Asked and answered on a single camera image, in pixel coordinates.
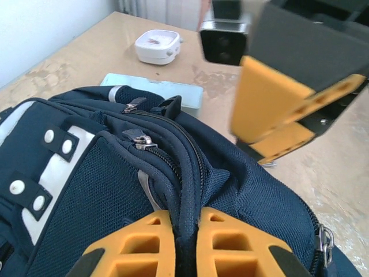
white reflective strip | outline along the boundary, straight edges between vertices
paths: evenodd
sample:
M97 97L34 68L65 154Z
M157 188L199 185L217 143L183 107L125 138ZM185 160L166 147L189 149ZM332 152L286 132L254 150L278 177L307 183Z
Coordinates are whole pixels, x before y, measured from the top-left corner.
M25 102L17 107L0 125L0 146L16 127L22 115L32 106L35 101Z
M115 87L112 87L111 90L109 91L109 101L110 102L116 102L115 100L115 95L116 95L116 92L118 91L119 88L121 88L122 85L116 85Z
M76 126L70 127L68 132L80 139L76 151L72 156L72 159L70 160L70 162L67 162L58 154L53 154L40 177L39 184L52 195L52 200L49 206L47 207L46 211L39 221L37 221L27 209L24 208L22 210L22 219L24 225L27 228L32 243L34 245L37 243L37 240L40 237L40 234L43 230L44 225L46 224L52 208L54 207L61 191L63 190L69 176L71 175L71 172L73 171L78 160L86 150L88 144L95 136Z

tabletop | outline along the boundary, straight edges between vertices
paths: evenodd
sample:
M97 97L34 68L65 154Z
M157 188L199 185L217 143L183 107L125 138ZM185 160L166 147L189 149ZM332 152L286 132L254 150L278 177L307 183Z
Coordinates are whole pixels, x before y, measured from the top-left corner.
M169 65L138 61L133 44L150 29L177 31L183 38ZM234 141L228 123L239 71L204 61L195 32L115 12L3 89L0 110L26 98L99 85L107 73L128 74L202 86L200 120ZM368 106L365 91L326 134L268 170L311 205L364 276L369 275Z

white container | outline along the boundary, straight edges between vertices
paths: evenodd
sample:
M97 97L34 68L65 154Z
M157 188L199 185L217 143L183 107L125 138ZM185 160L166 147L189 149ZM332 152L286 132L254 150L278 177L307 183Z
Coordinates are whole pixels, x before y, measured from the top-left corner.
M141 62L167 65L179 54L180 43L177 32L150 30L140 36L134 46Z

white rivet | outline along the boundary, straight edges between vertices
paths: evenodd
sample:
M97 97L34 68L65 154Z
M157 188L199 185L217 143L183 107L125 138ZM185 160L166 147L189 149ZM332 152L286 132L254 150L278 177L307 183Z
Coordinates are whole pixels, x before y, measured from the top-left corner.
M52 142L54 140L54 131L53 130L46 131L44 140L46 143Z
M64 154L69 154L71 148L73 147L73 143L71 140L66 140L63 143L62 151Z
M33 209L35 211L40 211L42 207L44 206L44 204L45 204L45 197L42 195L37 196L33 202Z
M24 191L24 189L25 189L25 183L21 180L15 180L9 186L9 190L11 194L14 194L14 195L21 194Z

white wall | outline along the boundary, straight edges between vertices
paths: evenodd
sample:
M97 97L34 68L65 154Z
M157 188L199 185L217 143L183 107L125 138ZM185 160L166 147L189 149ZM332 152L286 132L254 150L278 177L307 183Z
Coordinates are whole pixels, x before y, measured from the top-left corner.
M116 0L0 0L0 88L116 8Z
M203 5L205 7L209 3L209 0L119 1L129 14L191 31L197 30L201 6ZM242 7L245 12L252 13L253 16L256 16L266 1L268 0L242 0Z

